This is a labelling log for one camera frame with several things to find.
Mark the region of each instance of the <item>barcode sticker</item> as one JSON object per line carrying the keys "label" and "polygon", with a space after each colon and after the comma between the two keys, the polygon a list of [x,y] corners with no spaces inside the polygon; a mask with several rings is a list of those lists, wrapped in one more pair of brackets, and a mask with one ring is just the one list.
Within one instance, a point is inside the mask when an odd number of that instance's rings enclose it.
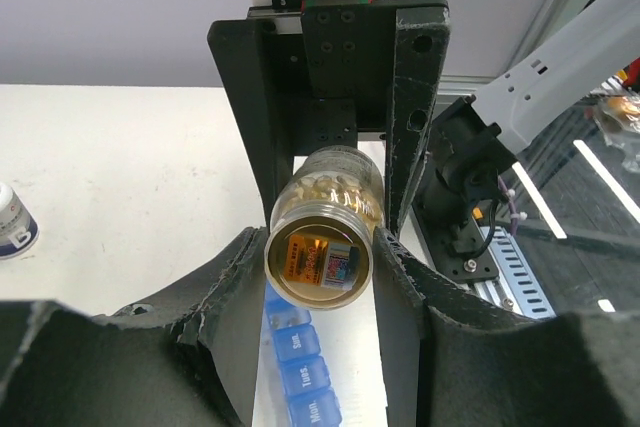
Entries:
{"label": "barcode sticker", "polygon": [[322,286],[351,290],[357,274],[358,248],[340,242],[330,242],[322,275]]}

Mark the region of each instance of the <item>blue pill organizer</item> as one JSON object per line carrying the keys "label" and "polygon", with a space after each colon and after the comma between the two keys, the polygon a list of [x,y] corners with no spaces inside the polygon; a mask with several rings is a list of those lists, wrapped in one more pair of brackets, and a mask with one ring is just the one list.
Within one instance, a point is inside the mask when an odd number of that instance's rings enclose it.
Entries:
{"label": "blue pill organizer", "polygon": [[282,299],[268,283],[264,310],[291,426],[339,427],[340,405],[311,313]]}
{"label": "blue pill organizer", "polygon": [[320,354],[320,342],[311,324],[299,325],[273,333],[273,344],[280,362]]}

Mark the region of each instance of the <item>white tabletop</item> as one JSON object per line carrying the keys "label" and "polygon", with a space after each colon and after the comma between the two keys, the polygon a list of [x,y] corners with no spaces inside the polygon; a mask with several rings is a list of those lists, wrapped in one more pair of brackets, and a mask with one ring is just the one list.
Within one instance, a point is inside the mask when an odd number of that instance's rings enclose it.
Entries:
{"label": "white tabletop", "polygon": [[[111,314],[264,225],[222,89],[0,85],[0,106],[0,180],[40,226],[29,251],[0,261],[2,300]],[[360,148],[383,166],[380,143]],[[424,258],[411,223],[402,240]],[[372,289],[313,323],[342,425],[386,425]],[[262,377],[254,425],[277,426]]]}

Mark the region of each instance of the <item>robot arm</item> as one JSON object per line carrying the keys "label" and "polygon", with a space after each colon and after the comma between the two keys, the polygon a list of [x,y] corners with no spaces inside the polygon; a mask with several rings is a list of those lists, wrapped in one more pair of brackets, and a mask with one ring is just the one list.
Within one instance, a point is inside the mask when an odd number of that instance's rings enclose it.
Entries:
{"label": "robot arm", "polygon": [[640,0],[596,0],[473,104],[517,154],[565,109],[640,54]]}

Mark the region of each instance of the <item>cable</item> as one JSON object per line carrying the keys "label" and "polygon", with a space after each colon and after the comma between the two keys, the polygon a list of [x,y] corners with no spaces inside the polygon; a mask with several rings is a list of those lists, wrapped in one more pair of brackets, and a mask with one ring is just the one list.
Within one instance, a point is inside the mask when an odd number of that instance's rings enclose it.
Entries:
{"label": "cable", "polygon": [[509,189],[507,188],[507,184],[504,183],[502,177],[498,176],[498,187],[502,191],[504,195],[507,196],[509,202],[507,203],[509,207],[509,218],[511,219],[511,225],[509,226],[509,233],[515,237],[516,232],[518,231],[518,220],[520,218],[520,214],[516,210],[516,203],[513,200],[513,196],[509,193]]}
{"label": "cable", "polygon": [[500,205],[500,201],[498,199],[493,199],[489,209],[489,232],[487,232],[487,237],[484,239],[484,242],[478,250],[469,254],[468,259],[477,259],[489,248],[489,245],[493,240],[493,234],[496,232],[496,213],[498,212],[498,205]]}

